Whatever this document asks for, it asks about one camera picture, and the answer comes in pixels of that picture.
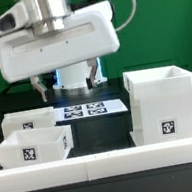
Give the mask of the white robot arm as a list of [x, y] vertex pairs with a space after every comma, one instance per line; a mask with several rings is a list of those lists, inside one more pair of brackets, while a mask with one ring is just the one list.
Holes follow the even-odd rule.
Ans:
[[15, 0], [0, 16], [0, 71], [8, 82], [56, 72], [60, 91], [90, 89], [106, 78], [98, 59], [118, 51], [112, 7], [103, 0], [74, 10], [70, 0]]

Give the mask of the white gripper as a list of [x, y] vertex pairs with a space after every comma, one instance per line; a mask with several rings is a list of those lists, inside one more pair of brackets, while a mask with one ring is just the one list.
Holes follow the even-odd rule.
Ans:
[[110, 3], [103, 1], [66, 17], [63, 30], [35, 37], [34, 32], [27, 29], [1, 37], [2, 77], [11, 83], [30, 78], [43, 101], [47, 101], [46, 86], [38, 75], [88, 60], [91, 71], [86, 79], [87, 88], [94, 88], [96, 57], [114, 53], [120, 47], [112, 15]]

